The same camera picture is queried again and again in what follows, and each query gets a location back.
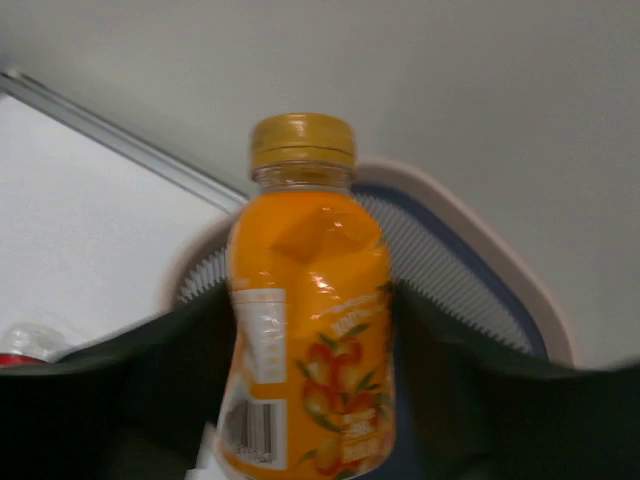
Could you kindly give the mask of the aluminium frame rail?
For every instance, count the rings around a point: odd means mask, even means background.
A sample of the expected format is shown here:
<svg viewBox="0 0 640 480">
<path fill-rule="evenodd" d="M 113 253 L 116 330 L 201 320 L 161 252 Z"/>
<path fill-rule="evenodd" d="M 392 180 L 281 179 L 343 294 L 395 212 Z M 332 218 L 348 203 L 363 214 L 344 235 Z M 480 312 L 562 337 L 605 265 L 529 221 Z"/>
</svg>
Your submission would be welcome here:
<svg viewBox="0 0 640 480">
<path fill-rule="evenodd" d="M 149 144 L 28 76 L 13 71 L 3 72 L 1 91 L 227 213 L 237 211 L 248 200 L 243 192 Z"/>
</svg>

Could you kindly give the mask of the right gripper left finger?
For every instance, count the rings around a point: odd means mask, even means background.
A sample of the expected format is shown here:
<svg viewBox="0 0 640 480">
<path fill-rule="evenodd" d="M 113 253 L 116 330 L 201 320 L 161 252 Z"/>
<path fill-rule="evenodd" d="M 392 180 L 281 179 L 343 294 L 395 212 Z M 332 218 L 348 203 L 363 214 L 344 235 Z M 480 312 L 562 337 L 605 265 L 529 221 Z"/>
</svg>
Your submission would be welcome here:
<svg viewBox="0 0 640 480">
<path fill-rule="evenodd" d="M 52 363 L 1 369 L 5 479 L 181 479 L 221 408 L 236 339 L 218 286 Z"/>
</svg>

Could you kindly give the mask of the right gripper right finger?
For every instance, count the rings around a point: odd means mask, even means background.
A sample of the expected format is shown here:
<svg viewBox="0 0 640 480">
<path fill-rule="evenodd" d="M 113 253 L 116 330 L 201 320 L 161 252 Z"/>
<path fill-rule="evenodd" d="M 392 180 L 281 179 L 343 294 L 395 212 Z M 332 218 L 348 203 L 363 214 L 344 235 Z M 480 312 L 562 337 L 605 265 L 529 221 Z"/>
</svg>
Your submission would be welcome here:
<svg viewBox="0 0 640 480">
<path fill-rule="evenodd" d="M 400 477 L 638 477 L 637 364 L 577 369 L 523 353 L 405 284 L 393 315 Z"/>
</svg>

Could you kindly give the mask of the orange juice bottle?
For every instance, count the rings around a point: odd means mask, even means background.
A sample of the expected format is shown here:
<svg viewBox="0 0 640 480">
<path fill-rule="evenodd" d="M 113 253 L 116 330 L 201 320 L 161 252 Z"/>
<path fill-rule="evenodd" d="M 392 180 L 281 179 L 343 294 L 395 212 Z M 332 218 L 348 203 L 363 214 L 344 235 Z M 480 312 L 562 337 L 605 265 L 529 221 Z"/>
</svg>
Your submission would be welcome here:
<svg viewBox="0 0 640 480">
<path fill-rule="evenodd" d="M 391 259 L 354 199 L 344 121 L 287 113 L 251 135 L 258 196 L 229 236 L 237 322 L 214 453 L 232 479 L 353 479 L 396 439 Z"/>
</svg>

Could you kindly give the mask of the grey mesh waste bin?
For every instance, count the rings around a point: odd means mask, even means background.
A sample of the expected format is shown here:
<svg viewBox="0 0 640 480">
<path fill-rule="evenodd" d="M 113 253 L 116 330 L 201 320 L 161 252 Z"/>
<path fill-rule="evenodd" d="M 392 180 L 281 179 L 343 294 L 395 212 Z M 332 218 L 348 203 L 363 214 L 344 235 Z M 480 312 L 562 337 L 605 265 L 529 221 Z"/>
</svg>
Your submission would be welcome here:
<svg viewBox="0 0 640 480">
<path fill-rule="evenodd" d="M 388 161 L 356 161 L 354 199 L 381 228 L 393 295 L 405 284 L 480 333 L 523 353 L 574 366 L 574 345 L 557 307 L 508 248 L 424 174 Z M 227 247 L 240 211 L 218 221 L 177 265 L 168 309 L 227 284 Z"/>
</svg>

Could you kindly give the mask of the red label clear bottle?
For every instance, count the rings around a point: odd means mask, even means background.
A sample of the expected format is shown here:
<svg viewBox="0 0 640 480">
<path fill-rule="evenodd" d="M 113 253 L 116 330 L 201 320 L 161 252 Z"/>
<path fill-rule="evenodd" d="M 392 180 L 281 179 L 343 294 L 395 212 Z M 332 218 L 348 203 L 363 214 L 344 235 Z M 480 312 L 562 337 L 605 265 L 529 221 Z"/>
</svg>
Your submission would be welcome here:
<svg viewBox="0 0 640 480">
<path fill-rule="evenodd" d="M 12 325 L 1 335 L 1 367 L 46 364 L 70 348 L 63 334 L 33 323 Z"/>
</svg>

